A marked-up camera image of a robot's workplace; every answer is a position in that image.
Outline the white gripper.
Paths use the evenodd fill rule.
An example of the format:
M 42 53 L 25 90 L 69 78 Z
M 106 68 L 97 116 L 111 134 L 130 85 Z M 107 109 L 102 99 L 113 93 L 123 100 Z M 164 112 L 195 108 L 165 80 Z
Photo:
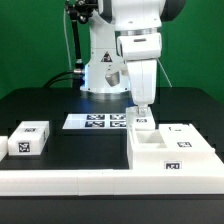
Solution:
M 130 80 L 132 99 L 137 106 L 138 116 L 149 112 L 149 104 L 153 104 L 156 93 L 157 61 L 129 61 L 127 69 Z

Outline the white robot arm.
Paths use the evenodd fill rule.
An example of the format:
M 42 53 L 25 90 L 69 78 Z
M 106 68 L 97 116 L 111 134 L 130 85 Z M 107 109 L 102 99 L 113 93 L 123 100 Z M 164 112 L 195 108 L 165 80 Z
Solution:
M 186 0 L 78 0 L 79 20 L 90 25 L 90 61 L 81 91 L 95 96 L 129 92 L 137 116 L 147 116 L 156 93 L 160 28 Z

